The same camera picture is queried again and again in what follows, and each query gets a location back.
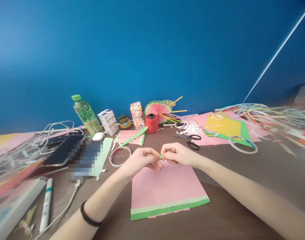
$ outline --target white box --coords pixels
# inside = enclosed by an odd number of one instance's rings
[[[0,240],[5,240],[46,185],[41,179],[26,180],[1,204],[5,209],[0,218]]]
[[[119,130],[112,110],[106,109],[100,114],[98,114],[98,117],[102,122],[102,125],[104,126],[105,131],[108,135],[113,136]]]

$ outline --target yellow paper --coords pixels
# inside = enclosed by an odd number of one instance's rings
[[[7,143],[12,138],[16,137],[19,133],[12,133],[12,134],[6,134],[6,135],[0,135],[0,146]]]
[[[205,128],[223,134],[227,137],[240,136],[241,123],[239,121],[232,120],[224,113],[221,114],[223,119],[218,115],[215,118],[210,114],[208,116]]]

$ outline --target black wristband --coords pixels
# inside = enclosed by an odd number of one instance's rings
[[[91,220],[91,219],[87,216],[87,214],[85,213],[85,211],[84,211],[85,202],[86,202],[86,201],[84,201],[83,204],[82,204],[81,207],[80,207],[80,212],[81,212],[83,218],[85,219],[85,221],[86,221],[88,224],[90,224],[90,225],[92,225],[92,226],[94,226],[94,227],[99,227],[99,226],[102,224],[102,222],[98,223],[98,222],[95,222],[95,221]]]

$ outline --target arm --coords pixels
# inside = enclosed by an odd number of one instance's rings
[[[179,143],[163,145],[161,154],[171,164],[204,171],[285,239],[305,239],[305,214],[279,195]]]
[[[103,183],[84,205],[87,216],[95,222],[103,221],[126,184],[144,167],[152,170],[163,168],[159,153],[152,148],[138,148],[121,168]],[[50,239],[87,240],[92,239],[97,230],[98,227],[91,226],[83,219],[78,209]]]

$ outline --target plastic bottle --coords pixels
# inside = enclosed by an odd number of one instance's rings
[[[75,101],[74,110],[90,134],[95,135],[98,132],[102,132],[103,128],[101,127],[89,103],[83,101],[80,95],[74,95],[72,96],[72,99]]]

